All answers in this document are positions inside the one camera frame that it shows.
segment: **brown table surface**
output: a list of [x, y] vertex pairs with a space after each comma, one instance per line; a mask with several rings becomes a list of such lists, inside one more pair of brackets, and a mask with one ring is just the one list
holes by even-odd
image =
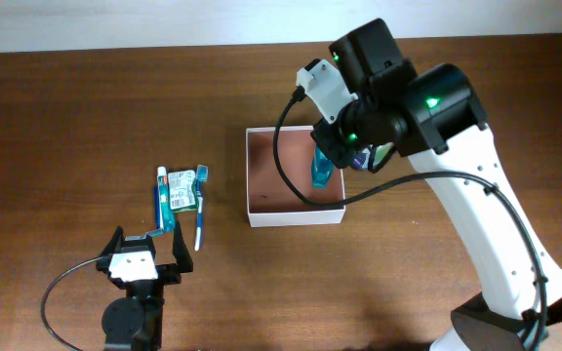
[[[400, 40], [422, 72], [463, 69], [484, 103], [510, 182], [562, 267], [562, 35]], [[39, 301], [63, 270], [96, 256], [117, 225], [153, 228], [156, 167], [206, 164], [205, 243], [165, 291], [167, 350], [341, 350], [430, 340], [480, 291], [425, 183], [349, 206], [340, 225], [249, 226], [245, 129], [272, 126], [296, 71], [327, 44], [0, 55], [0, 350], [61, 349]], [[313, 124], [305, 101], [289, 124]], [[347, 171], [348, 194], [412, 171]], [[192, 250], [195, 213], [180, 214]], [[171, 238], [156, 240], [171, 261]], [[100, 318], [123, 296], [93, 268], [54, 290], [54, 328], [101, 349]], [[562, 350], [562, 324], [545, 350]]]

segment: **white box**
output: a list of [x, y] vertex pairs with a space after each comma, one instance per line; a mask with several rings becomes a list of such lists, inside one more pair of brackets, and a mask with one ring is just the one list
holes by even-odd
[[[323, 203], [344, 199], [343, 175], [335, 169], [324, 189], [311, 186], [315, 142], [311, 126], [283, 127], [279, 159], [292, 184], [306, 197]], [[272, 156], [274, 128], [246, 130], [247, 213], [252, 227], [340, 223], [346, 206], [319, 210], [303, 203], [278, 174]]]

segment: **blue toothbrush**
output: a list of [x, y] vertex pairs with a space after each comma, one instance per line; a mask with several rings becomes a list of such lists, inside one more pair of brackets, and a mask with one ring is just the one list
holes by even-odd
[[199, 165], [196, 168], [196, 197], [199, 200], [199, 208], [196, 214], [196, 239], [194, 241], [194, 250], [201, 249], [201, 229], [203, 227], [203, 195], [201, 194], [201, 183], [207, 181], [207, 166]]

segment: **white wall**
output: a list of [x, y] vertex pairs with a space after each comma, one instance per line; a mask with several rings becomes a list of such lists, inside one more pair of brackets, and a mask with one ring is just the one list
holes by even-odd
[[0, 52], [562, 32], [562, 0], [0, 0]]

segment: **green light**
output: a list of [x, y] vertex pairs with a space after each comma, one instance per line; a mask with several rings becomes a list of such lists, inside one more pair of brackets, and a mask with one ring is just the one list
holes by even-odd
[[439, 98], [429, 97], [426, 99], [426, 104], [428, 105], [428, 108], [433, 108], [437, 106], [437, 103], [439, 103]]

